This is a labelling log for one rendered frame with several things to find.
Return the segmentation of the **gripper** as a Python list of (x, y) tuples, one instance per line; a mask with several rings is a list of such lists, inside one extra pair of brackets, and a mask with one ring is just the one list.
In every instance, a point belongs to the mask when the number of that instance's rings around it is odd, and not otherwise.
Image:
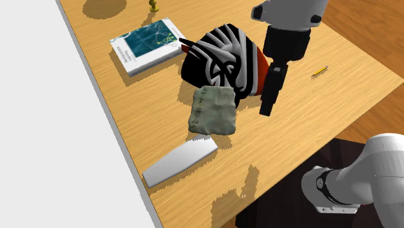
[[(311, 29), (308, 30), (284, 30), (269, 25), (267, 28), (263, 54), (274, 61), (301, 60), (307, 50), (310, 41)], [(283, 87), (288, 65), (286, 62), (272, 62), (264, 81), (261, 94), (260, 114), (270, 116), (273, 105)]]

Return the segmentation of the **white flat remote control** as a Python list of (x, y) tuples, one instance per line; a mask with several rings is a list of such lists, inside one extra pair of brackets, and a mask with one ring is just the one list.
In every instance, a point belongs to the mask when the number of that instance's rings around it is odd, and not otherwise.
[(218, 146), (211, 136), (196, 135), (152, 164), (142, 176), (147, 187), (152, 188), (185, 171), (217, 149)]

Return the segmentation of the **grey green stone block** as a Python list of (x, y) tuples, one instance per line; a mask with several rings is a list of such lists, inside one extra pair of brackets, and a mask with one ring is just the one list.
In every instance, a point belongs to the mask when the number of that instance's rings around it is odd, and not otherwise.
[(188, 120), (188, 130), (203, 135), (235, 133), (235, 95), (232, 87), (204, 85), (196, 89)]

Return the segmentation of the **yellow pencil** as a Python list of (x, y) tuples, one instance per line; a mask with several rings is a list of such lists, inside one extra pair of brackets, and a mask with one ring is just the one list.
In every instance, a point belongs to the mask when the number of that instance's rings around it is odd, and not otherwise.
[(321, 69), (319, 69), (318, 71), (316, 71), (315, 73), (313, 73), (311, 75), (311, 78), (312, 79), (317, 78), (321, 74), (325, 73), (327, 70), (328, 70), (328, 66), (326, 65), (326, 66), (322, 67)]

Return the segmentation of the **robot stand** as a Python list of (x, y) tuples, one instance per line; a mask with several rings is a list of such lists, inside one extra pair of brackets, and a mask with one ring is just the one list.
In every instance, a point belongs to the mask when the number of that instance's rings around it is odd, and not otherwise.
[(333, 139), (271, 187), (236, 217), (237, 228), (384, 228), (373, 204), (354, 214), (323, 214), (302, 192), (302, 176), (314, 166), (334, 170), (350, 166), (365, 143)]

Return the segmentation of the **black white striped helmet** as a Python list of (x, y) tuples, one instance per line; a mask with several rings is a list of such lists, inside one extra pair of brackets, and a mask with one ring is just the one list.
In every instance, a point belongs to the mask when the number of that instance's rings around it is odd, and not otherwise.
[(246, 33), (227, 23), (206, 33), (196, 42), (181, 38), (186, 53), (181, 78), (189, 84), (231, 87), (235, 103), (260, 96), (269, 64), (260, 48)]

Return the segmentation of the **wooden table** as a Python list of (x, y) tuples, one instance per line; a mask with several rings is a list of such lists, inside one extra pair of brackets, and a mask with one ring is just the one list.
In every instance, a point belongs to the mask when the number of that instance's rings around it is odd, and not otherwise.
[[(182, 56), (129, 77), (110, 39), (165, 17), (189, 40), (232, 23), (261, 45), (267, 29), (251, 19), (262, 0), (156, 1), (152, 13), (148, 0), (60, 0), (138, 172), (191, 138), (194, 89), (179, 75)], [(242, 100), (217, 152), (148, 190), (163, 228), (220, 228), (402, 83), (330, 27), (314, 28), (269, 117), (258, 97)]]

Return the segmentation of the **white book with teal cover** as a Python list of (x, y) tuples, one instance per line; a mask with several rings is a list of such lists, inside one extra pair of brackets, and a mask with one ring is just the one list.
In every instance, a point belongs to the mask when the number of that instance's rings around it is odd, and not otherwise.
[(109, 42), (128, 75), (135, 76), (182, 54), (184, 37), (166, 17)]

